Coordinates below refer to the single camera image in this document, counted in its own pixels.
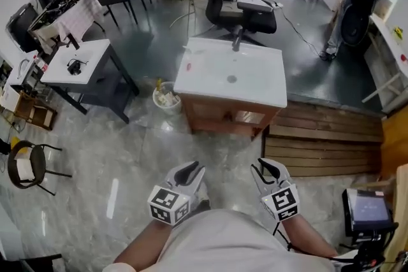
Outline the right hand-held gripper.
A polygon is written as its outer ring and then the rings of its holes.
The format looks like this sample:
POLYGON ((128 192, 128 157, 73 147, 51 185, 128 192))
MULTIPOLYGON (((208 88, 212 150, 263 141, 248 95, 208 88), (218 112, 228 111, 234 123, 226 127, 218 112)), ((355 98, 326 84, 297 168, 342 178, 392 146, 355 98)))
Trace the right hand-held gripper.
MULTIPOLYGON (((258 162, 264 170, 268 171, 275 178, 276 182, 284 182, 290 179, 285 165, 267 158, 259 158, 258 162)), ((270 185, 254 164, 251 164, 251 174, 259 190, 268 190, 270 185)), ((260 201, 266 211, 278 222, 292 218, 300 212, 298 190, 293 183, 283 188, 278 187, 272 192, 269 191, 261 195, 260 201)))

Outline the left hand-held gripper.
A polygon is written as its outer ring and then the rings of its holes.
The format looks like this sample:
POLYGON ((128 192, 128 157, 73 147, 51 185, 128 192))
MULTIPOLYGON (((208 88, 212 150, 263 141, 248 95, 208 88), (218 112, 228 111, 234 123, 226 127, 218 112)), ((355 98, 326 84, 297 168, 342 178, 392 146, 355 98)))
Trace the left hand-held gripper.
POLYGON ((198 161, 178 165, 168 172, 165 182, 154 186, 147 200, 153 219, 175 226, 190 214, 205 174, 205 166, 197 167, 198 161))

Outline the person's right forearm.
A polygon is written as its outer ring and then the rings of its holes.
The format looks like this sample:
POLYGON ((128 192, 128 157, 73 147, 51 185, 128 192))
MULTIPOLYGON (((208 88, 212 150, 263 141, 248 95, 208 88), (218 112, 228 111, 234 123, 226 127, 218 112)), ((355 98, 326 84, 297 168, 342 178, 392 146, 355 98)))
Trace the person's right forearm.
POLYGON ((282 221, 291 244, 303 252, 321 257, 336 257, 332 247, 305 219, 298 214, 282 221))

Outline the person's white shoe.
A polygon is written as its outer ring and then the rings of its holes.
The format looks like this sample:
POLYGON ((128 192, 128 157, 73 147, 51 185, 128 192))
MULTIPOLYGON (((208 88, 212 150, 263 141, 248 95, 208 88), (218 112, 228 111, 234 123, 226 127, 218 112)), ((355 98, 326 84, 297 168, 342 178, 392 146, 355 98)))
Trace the person's white shoe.
POLYGON ((207 211, 211 209, 210 198, 208 196, 208 190, 205 182, 202 182, 195 193, 195 198, 192 203, 193 212, 207 211))

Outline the wooden plank platform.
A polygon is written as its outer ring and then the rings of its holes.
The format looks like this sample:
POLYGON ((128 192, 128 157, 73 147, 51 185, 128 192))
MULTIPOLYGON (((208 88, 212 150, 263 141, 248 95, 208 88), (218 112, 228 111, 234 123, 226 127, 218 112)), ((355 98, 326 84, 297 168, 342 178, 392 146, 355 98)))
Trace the wooden plank platform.
POLYGON ((377 115, 290 101, 265 129, 261 154, 293 177, 372 174, 382 142, 377 115))

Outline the wooden vanity cabinet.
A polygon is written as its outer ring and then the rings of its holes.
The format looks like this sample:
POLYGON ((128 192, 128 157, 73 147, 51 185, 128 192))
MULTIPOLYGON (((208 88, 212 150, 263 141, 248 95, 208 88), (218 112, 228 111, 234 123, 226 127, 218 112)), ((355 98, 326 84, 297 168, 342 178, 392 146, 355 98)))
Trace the wooden vanity cabinet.
POLYGON ((191 132, 210 131, 239 134, 254 139, 281 111, 279 107, 220 97, 181 94, 191 132), (239 120, 241 113, 261 115, 259 122, 239 120))

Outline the white waste bin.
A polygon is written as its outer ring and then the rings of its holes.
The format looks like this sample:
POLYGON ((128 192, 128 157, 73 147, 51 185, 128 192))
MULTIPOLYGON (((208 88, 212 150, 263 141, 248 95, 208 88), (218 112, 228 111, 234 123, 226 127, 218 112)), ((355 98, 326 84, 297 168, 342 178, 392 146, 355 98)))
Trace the white waste bin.
POLYGON ((152 93, 154 104, 167 115, 178 115, 182 111, 180 96, 173 89, 173 82, 158 79, 152 93))

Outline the person's white shirt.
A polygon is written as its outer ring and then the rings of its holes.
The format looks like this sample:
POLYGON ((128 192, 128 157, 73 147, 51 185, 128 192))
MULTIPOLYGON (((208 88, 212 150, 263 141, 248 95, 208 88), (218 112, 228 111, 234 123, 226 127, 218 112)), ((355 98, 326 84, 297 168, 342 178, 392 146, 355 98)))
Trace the person's white shirt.
MULTIPOLYGON (((337 272, 331 257, 290 252, 251 216, 207 210, 172 227, 157 262, 139 272, 337 272)), ((136 272, 112 262, 103 272, 136 272)))

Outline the black tablet screen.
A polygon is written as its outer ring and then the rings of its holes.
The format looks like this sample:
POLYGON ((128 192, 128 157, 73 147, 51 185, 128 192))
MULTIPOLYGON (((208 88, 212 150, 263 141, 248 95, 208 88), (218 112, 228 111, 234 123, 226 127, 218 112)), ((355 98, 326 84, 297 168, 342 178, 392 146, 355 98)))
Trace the black tablet screen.
POLYGON ((342 193, 342 201, 347 237, 366 238, 395 227, 381 191, 346 189, 342 193))

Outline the white small side table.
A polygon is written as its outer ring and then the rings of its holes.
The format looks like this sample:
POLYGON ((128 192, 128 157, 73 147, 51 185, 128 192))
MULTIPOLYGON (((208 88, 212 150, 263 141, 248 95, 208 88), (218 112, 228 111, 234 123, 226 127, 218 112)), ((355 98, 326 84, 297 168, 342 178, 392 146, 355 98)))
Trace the white small side table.
POLYGON ((100 106, 112 110, 125 123, 129 122, 124 113, 127 103, 132 96, 139 94, 138 87, 111 44, 88 84, 45 85, 84 115, 87 113, 85 104, 100 106))

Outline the white wooden shelf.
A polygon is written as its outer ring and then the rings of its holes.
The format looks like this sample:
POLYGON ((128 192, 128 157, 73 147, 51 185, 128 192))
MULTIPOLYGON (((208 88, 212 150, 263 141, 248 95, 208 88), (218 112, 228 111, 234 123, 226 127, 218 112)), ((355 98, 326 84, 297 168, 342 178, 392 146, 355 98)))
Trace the white wooden shelf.
POLYGON ((376 14, 370 16, 367 32, 370 46, 364 59, 372 75, 375 90, 364 97, 362 103, 378 97, 385 114, 408 104, 408 55, 398 44, 396 37, 376 14))

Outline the wooden crate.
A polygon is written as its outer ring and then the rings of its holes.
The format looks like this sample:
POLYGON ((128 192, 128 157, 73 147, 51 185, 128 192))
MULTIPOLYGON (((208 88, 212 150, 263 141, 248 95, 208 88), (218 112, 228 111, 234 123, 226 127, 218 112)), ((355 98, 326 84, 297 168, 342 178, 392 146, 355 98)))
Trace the wooden crate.
POLYGON ((19 96, 14 115, 33 126, 51 131, 57 118, 57 111, 41 99, 31 97, 23 91, 19 92, 19 96))

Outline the white box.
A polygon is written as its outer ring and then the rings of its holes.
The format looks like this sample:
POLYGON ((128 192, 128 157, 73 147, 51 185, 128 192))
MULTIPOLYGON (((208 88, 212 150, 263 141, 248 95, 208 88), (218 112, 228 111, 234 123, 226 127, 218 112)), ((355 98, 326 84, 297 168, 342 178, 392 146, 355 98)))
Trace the white box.
POLYGON ((262 0, 239 0, 237 8, 243 11, 255 11, 257 13, 271 13, 273 8, 262 0))

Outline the table with checkered cloth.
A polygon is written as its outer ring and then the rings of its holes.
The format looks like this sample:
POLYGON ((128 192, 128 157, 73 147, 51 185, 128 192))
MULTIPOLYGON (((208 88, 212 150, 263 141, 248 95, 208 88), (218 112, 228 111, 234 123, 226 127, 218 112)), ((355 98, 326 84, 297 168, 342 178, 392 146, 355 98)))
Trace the table with checkered cloth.
POLYGON ((85 32, 93 23, 103 22, 104 8, 98 0, 79 0, 68 11, 56 18, 51 24, 34 27, 31 34, 39 41, 45 53, 51 54, 53 39, 68 42, 72 35, 77 43, 82 42, 85 32))

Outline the white sink with chrome faucet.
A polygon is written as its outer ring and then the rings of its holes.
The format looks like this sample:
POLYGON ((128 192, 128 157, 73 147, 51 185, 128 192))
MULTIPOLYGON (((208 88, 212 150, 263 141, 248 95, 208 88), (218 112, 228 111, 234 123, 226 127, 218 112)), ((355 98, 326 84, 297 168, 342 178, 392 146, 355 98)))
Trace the white sink with chrome faucet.
POLYGON ((6 84, 13 86, 21 86, 28 74, 32 71, 34 67, 34 56, 38 55, 38 51, 32 51, 25 54, 25 57, 13 67, 6 84))

